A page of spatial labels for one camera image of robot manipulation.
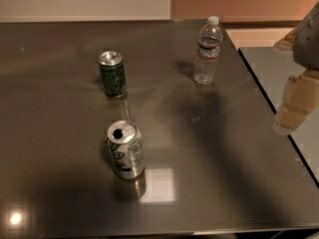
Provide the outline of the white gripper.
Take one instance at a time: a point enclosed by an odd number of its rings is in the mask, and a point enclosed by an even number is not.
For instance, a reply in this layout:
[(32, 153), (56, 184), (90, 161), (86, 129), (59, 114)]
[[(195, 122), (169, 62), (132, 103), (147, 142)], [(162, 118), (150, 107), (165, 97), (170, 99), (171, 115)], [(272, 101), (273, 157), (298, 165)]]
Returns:
[(284, 86), (273, 130), (288, 135), (299, 128), (319, 106), (319, 2), (296, 28), (277, 41), (273, 48), (291, 52), (296, 64), (307, 68), (290, 76)]

